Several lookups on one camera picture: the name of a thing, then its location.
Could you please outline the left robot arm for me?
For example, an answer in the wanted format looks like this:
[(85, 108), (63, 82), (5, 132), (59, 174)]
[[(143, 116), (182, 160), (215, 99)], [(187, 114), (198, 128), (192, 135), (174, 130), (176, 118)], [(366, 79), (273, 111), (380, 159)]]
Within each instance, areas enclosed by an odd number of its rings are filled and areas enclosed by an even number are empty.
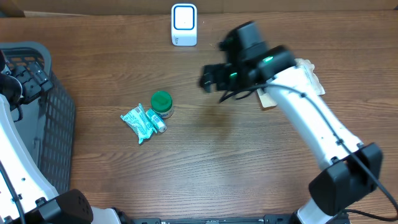
[(70, 187), (75, 115), (43, 45), (1, 44), (2, 223), (129, 223)]

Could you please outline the beige food pouch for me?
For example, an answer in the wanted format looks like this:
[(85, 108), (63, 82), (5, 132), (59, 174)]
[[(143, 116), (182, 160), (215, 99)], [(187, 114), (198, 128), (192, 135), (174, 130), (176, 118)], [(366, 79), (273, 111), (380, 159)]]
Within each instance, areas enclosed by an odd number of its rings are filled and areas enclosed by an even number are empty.
[[(296, 58), (295, 59), (296, 64), (299, 68), (302, 68), (305, 72), (305, 75), (307, 79), (309, 80), (313, 90), (316, 92), (317, 95), (324, 95), (325, 90), (323, 86), (321, 85), (318, 77), (314, 73), (315, 66), (314, 64), (311, 63), (311, 61), (307, 59), (302, 59), (302, 58)], [(266, 93), (262, 89), (257, 89), (256, 90), (260, 106), (263, 110), (266, 110), (268, 108), (272, 108), (277, 106), (277, 103), (272, 100), (272, 98), (269, 96), (268, 93)]]

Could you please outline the teal tissue pack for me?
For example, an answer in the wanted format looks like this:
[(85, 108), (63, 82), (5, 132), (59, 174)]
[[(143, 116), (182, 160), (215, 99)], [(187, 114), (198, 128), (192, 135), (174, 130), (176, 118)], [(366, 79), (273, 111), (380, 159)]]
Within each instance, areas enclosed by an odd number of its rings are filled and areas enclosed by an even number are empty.
[(164, 133), (167, 130), (164, 120), (152, 108), (146, 111), (146, 115), (158, 132)]

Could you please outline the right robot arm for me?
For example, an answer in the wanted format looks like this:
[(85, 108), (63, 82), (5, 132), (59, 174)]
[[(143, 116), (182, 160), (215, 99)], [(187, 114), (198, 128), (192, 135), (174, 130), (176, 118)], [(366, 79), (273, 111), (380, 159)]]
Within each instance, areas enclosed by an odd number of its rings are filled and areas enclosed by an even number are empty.
[(305, 70), (283, 45), (269, 48), (254, 22), (231, 30), (219, 48), (225, 63), (206, 65), (200, 86), (223, 98), (244, 98), (262, 90), (276, 102), (312, 151), (320, 174), (308, 186), (310, 200), (293, 223), (328, 223), (373, 192), (382, 164), (376, 144), (364, 145), (331, 112), (312, 88)]

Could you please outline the green lidded white jar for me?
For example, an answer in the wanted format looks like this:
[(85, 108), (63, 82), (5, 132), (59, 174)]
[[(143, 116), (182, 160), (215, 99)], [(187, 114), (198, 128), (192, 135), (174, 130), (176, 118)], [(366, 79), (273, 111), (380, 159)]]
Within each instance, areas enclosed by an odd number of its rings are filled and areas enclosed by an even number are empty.
[(166, 91), (155, 92), (150, 99), (152, 109), (163, 119), (174, 113), (174, 104), (171, 95)]

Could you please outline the light green wipes packet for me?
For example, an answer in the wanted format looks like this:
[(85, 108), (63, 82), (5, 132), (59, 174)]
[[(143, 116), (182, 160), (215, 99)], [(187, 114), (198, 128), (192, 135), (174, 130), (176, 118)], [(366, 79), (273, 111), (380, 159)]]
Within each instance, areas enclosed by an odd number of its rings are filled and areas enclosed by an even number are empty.
[(154, 133), (157, 133), (155, 126), (147, 117), (144, 107), (140, 103), (137, 107), (120, 117), (135, 132), (139, 144), (142, 144), (146, 139), (150, 139)]

